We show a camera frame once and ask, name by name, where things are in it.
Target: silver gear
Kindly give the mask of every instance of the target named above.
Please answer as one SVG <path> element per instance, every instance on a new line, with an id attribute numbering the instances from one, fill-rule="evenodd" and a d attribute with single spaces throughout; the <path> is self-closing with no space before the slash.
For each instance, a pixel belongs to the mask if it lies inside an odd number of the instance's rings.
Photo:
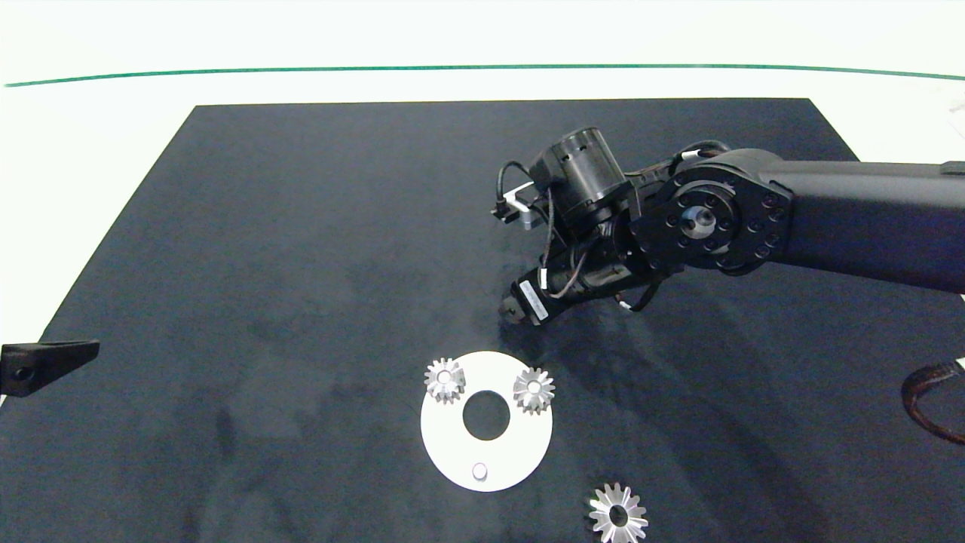
<path id="1" fill-rule="evenodd" d="M 466 377 L 452 358 L 439 358 L 426 366 L 426 391 L 437 402 L 455 403 L 466 389 Z"/>
<path id="2" fill-rule="evenodd" d="M 539 413 L 549 407 L 550 401 L 556 389 L 553 378 L 549 377 L 549 372 L 542 371 L 542 368 L 526 368 L 523 373 L 516 377 L 516 382 L 512 385 L 512 399 L 516 400 L 516 405 L 523 408 L 523 412 L 529 414 Z"/>
<path id="3" fill-rule="evenodd" d="M 600 541 L 603 543 L 637 543 L 638 538 L 647 537 L 644 528 L 649 526 L 647 519 L 643 517 L 647 509 L 638 505 L 639 496 L 630 494 L 630 487 L 620 489 L 619 483 L 614 483 L 614 487 L 609 484 L 603 485 L 603 490 L 596 489 L 597 500 L 590 500 L 590 518 L 596 521 L 593 531 L 601 532 Z M 614 507 L 621 507 L 626 513 L 626 523 L 617 526 L 610 519 L 610 510 Z"/>

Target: gear hole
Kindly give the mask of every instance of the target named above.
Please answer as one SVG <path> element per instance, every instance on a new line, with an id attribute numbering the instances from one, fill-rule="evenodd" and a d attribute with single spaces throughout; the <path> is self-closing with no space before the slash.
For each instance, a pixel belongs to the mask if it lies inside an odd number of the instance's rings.
<path id="1" fill-rule="evenodd" d="M 492 390 L 480 390 L 466 400 L 462 423 L 477 440 L 495 440 L 510 426 L 510 406 Z"/>
<path id="2" fill-rule="evenodd" d="M 617 528 L 624 527 L 628 520 L 629 517 L 626 514 L 626 509 L 624 509 L 622 505 L 610 507 L 610 522 L 613 523 L 613 526 Z"/>

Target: white label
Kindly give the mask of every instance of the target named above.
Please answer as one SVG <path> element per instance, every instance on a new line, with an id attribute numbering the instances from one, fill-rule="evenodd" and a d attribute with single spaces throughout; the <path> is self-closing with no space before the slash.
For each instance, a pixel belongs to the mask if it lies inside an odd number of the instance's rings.
<path id="1" fill-rule="evenodd" d="M 533 285 L 529 281 L 523 281 L 519 283 L 519 290 L 523 291 L 523 295 L 526 297 L 526 301 L 530 303 L 530 307 L 537 314 L 537 318 L 541 321 L 546 317 L 549 317 L 549 313 L 546 312 L 546 308 L 543 307 L 542 301 L 537 296 L 537 291 L 533 290 Z"/>

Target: screw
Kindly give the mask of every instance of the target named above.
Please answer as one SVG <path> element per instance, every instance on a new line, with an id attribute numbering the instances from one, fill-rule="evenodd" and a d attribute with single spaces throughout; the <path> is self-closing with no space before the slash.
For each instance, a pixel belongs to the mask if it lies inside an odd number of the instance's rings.
<path id="1" fill-rule="evenodd" d="M 760 203 L 763 204 L 765 208 L 773 208 L 781 203 L 781 198 L 773 192 L 768 192 L 764 194 L 764 199 L 761 200 Z"/>

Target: white ring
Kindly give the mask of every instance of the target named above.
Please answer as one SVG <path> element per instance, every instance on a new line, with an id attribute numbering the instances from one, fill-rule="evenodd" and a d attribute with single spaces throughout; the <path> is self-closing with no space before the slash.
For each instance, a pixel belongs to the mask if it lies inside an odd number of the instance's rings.
<path id="1" fill-rule="evenodd" d="M 453 404 L 423 399 L 422 434 L 428 457 L 453 483 L 478 492 L 504 490 L 522 481 L 539 466 L 553 434 L 553 410 L 524 413 L 512 399 L 516 377 L 528 368 L 509 355 L 478 351 L 455 360 L 462 368 L 466 386 Z M 477 439 L 462 421 L 466 401 L 476 392 L 489 390 L 506 400 L 510 424 L 494 440 Z M 485 470 L 482 478 L 477 467 Z"/>

